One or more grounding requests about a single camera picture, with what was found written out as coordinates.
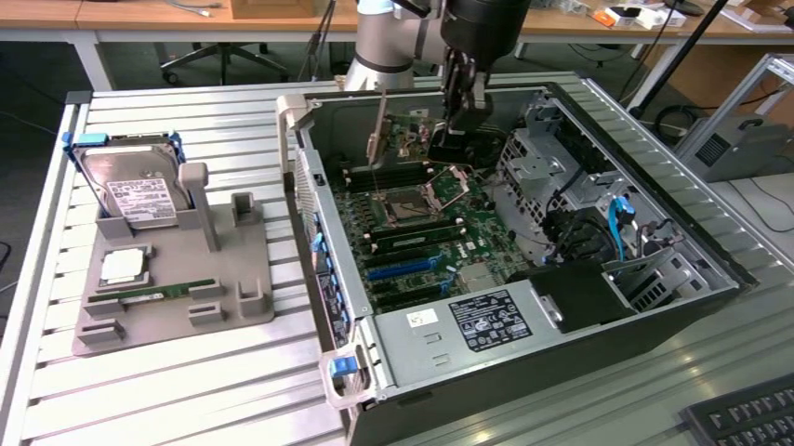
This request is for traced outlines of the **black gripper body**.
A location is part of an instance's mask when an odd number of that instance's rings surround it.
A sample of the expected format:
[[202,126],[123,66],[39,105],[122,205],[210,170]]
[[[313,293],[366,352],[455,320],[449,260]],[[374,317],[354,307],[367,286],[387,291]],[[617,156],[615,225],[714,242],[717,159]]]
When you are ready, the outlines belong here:
[[447,1],[441,25],[447,46],[478,65],[493,65],[517,44],[529,7],[526,0]]

